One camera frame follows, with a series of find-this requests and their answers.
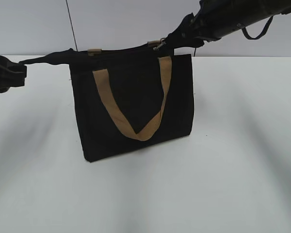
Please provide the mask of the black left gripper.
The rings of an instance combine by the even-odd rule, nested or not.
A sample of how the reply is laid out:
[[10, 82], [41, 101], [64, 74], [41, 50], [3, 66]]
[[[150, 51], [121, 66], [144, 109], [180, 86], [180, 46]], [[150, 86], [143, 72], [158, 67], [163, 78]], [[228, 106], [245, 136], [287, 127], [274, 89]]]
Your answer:
[[7, 92], [11, 87], [23, 87], [27, 77], [27, 67], [14, 63], [0, 56], [0, 93]]

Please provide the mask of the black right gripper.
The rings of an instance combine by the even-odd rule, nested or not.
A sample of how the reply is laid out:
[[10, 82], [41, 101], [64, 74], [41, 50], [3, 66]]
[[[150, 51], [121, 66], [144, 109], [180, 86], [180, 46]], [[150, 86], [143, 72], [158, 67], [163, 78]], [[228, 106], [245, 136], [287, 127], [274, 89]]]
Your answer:
[[215, 42], [233, 33], [231, 7], [201, 7], [199, 12], [186, 15], [178, 27], [165, 38], [169, 48], [196, 48]]

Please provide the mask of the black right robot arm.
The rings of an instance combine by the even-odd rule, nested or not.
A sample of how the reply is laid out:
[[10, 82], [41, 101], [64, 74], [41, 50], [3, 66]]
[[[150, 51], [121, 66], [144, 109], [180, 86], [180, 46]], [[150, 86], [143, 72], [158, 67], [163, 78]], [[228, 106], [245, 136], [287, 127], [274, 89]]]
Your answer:
[[[199, 48], [205, 41], [218, 41], [238, 30], [245, 38], [258, 40], [267, 33], [275, 15], [291, 13], [291, 0], [201, 0], [199, 4], [198, 13], [188, 14], [163, 40], [165, 46]], [[251, 37], [246, 27], [266, 18], [262, 32]]]

